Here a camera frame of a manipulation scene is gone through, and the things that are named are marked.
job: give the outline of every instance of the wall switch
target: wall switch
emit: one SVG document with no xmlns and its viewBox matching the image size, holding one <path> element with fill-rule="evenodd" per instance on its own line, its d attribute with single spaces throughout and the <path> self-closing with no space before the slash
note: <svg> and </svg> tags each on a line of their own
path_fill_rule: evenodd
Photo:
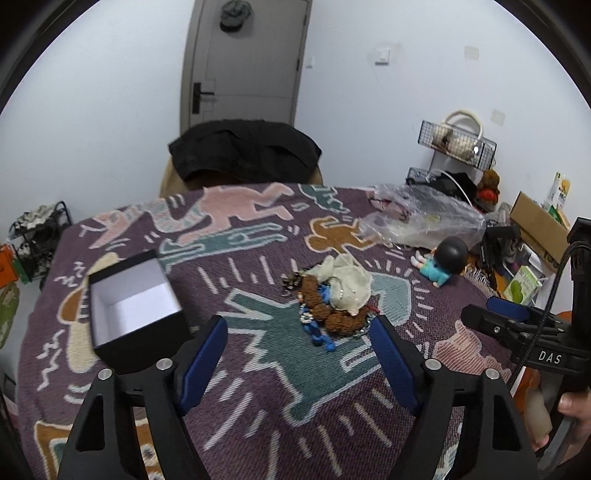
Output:
<svg viewBox="0 0 591 480">
<path fill-rule="evenodd" d="M 388 65 L 390 63 L 390 49 L 380 48 L 378 50 L 378 59 L 375 61 L 376 65 Z"/>
</svg>

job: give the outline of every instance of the blue gripper pad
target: blue gripper pad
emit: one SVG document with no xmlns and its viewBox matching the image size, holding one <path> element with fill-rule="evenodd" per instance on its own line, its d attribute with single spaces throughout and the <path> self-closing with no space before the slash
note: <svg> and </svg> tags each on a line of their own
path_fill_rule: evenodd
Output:
<svg viewBox="0 0 591 480">
<path fill-rule="evenodd" d="M 227 341 L 228 324 L 223 317 L 217 317 L 215 327 L 209 333 L 183 378 L 183 393 L 177 403 L 182 415 L 186 415 L 191 408 L 201 402 Z"/>
<path fill-rule="evenodd" d="M 388 330 L 386 330 L 379 317 L 375 317 L 371 321 L 368 334 L 371 346 L 382 365 L 382 370 L 390 383 L 396 401 L 416 416 L 420 412 L 421 404 L 415 394 L 413 373 L 402 359 L 402 355 Z M 420 361 L 423 361 L 424 358 L 417 348 L 414 345 L 412 345 L 412 348 L 420 357 Z"/>
<path fill-rule="evenodd" d="M 486 302 L 486 308 L 491 312 L 499 313 L 505 317 L 515 320 L 517 323 L 530 319 L 530 310 L 523 305 L 513 303 L 509 300 L 491 297 Z"/>
</svg>

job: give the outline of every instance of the gray door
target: gray door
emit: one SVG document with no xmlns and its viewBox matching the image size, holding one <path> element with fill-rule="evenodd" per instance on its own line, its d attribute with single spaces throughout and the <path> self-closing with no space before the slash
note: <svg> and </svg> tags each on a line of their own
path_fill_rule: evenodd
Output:
<svg viewBox="0 0 591 480">
<path fill-rule="evenodd" d="M 252 16 L 225 33 L 219 25 L 227 0 L 201 1 L 187 39 L 181 131 L 225 118 L 292 123 L 309 3 L 249 0 Z"/>
</svg>

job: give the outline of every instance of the white wall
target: white wall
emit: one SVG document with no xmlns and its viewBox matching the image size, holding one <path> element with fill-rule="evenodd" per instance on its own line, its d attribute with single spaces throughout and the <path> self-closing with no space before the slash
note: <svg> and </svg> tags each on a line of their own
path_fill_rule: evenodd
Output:
<svg viewBox="0 0 591 480">
<path fill-rule="evenodd" d="M 391 48 L 387 66 L 376 49 Z M 478 60 L 465 47 L 479 49 Z M 402 183 L 427 167 L 421 121 L 466 108 L 498 143 L 501 200 L 543 200 L 573 180 L 565 211 L 591 217 L 591 112 L 560 63 L 493 0 L 314 0 L 295 125 L 323 149 L 327 184 Z M 501 127 L 492 112 L 505 114 Z M 555 310 L 570 310 L 563 280 Z"/>
<path fill-rule="evenodd" d="M 157 197 L 193 3 L 100 0 L 41 55 L 0 115 L 0 239 L 43 203 L 81 220 Z"/>
</svg>

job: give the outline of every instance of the screw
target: screw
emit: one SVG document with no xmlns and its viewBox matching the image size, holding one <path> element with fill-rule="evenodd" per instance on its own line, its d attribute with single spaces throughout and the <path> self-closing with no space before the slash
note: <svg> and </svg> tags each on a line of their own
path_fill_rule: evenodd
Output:
<svg viewBox="0 0 591 480">
<path fill-rule="evenodd" d="M 434 358 L 430 358 L 425 360 L 425 367 L 429 370 L 439 370 L 441 368 L 441 362 L 439 360 L 435 360 Z"/>
<path fill-rule="evenodd" d="M 99 379 L 106 380 L 107 378 L 110 378 L 111 375 L 113 375 L 113 371 L 110 368 L 104 368 L 99 372 Z"/>
<path fill-rule="evenodd" d="M 491 380 L 498 380 L 498 378 L 501 376 L 500 373 L 494 368 L 487 368 L 485 374 Z"/>
<path fill-rule="evenodd" d="M 156 362 L 158 370 L 168 370 L 171 366 L 173 366 L 173 361 L 170 358 L 161 358 Z"/>
</svg>

